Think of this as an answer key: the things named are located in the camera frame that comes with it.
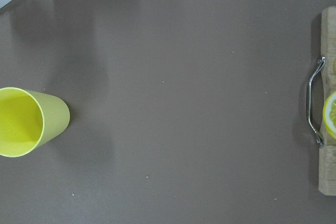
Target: lemon half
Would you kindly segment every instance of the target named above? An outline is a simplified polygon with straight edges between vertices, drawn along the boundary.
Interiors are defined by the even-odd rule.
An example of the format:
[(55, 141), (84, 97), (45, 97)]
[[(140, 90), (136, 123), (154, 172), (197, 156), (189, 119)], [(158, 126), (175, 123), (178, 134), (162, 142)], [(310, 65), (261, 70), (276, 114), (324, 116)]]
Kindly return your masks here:
[(324, 103), (323, 121), (328, 133), (336, 138), (336, 92), (333, 92)]

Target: cup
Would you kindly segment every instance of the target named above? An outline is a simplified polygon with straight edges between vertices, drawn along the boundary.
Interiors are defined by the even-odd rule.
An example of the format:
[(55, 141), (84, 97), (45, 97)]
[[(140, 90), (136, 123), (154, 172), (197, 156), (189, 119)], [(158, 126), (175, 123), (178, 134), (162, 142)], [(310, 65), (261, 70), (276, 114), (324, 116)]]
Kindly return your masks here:
[(23, 156), (47, 143), (68, 126), (63, 100), (19, 88), (0, 89), (0, 155)]

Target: metal handle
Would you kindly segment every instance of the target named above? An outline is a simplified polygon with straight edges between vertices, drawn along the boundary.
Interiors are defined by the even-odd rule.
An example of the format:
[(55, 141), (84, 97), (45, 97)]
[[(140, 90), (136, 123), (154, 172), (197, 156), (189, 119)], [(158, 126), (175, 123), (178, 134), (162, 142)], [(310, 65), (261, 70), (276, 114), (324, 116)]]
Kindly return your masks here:
[(317, 62), (317, 68), (315, 72), (312, 74), (312, 76), (309, 79), (308, 86), (307, 86), (307, 96), (306, 96), (306, 112), (307, 112), (307, 121), (312, 128), (312, 130), (315, 132), (316, 135), (316, 142), (319, 145), (319, 147), (322, 147), (324, 145), (323, 142), (323, 136), (322, 134), (314, 127), (314, 125), (311, 122), (311, 90), (312, 90), (312, 83), (315, 78), (315, 76), (322, 70), (324, 65), (326, 64), (325, 57), (322, 56), (321, 59)]

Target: cup rim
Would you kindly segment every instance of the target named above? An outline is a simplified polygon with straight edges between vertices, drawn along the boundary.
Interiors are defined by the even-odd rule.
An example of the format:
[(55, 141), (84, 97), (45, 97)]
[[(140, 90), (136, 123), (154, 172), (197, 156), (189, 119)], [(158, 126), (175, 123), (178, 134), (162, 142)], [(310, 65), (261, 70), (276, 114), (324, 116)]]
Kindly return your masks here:
[(13, 90), (13, 89), (14, 90), (18, 90), (18, 91), (21, 91), (21, 92), (27, 94), (28, 96), (30, 96), (35, 101), (35, 103), (37, 104), (37, 106), (39, 107), (41, 115), (42, 115), (42, 130), (41, 130), (41, 134), (40, 134), (39, 139), (36, 141), (35, 145), (32, 148), (30, 148), (26, 152), (23, 152), (23, 153), (20, 153), (20, 154), (17, 154), (17, 155), (8, 155), (8, 154), (0, 152), (0, 155), (5, 156), (5, 157), (20, 157), (20, 156), (26, 155), (29, 152), (31, 152), (32, 150), (34, 150), (38, 146), (38, 144), (41, 142), (41, 139), (42, 139), (42, 136), (43, 136), (43, 133), (44, 133), (44, 129), (45, 129), (45, 117), (44, 117), (41, 105), (36, 100), (36, 98), (32, 94), (29, 93), (29, 91), (21, 89), (21, 88), (16, 88), (16, 87), (5, 87), (5, 88), (0, 88), (0, 92), (3, 91), (3, 90), (8, 90), (8, 89), (10, 89), (10, 90)]

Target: gray tabletop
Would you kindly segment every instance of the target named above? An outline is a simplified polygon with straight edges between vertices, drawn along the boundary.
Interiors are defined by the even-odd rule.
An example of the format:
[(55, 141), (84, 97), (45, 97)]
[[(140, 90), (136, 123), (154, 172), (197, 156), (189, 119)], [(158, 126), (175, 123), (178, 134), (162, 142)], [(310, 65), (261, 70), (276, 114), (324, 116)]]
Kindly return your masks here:
[(0, 157), (0, 222), (335, 223), (304, 117), (335, 4), (11, 2), (0, 84), (64, 99), (71, 123)]

